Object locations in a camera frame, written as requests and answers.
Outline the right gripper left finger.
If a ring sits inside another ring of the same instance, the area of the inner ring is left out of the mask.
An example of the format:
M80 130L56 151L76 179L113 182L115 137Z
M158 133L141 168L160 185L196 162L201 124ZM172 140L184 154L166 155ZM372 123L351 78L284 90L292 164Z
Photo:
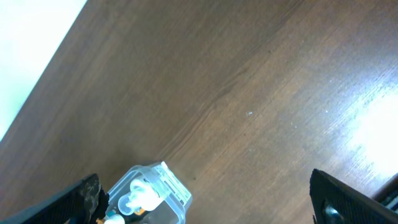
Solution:
M97 174L91 174L51 198L31 206L1 224L90 224L106 216L109 194Z

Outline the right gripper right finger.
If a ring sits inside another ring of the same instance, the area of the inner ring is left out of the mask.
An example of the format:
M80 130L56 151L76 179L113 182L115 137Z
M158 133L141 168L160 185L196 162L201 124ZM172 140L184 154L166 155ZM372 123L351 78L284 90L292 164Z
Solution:
M315 169L310 177L310 198L314 224L397 224L396 175L368 197Z

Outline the white spray bottle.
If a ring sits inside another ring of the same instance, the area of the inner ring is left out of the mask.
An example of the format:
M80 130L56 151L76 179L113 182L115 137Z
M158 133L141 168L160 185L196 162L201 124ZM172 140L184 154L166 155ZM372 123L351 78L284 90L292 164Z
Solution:
M153 211L164 201L164 196L146 178L132 180L129 189L118 200L118 209L125 216Z

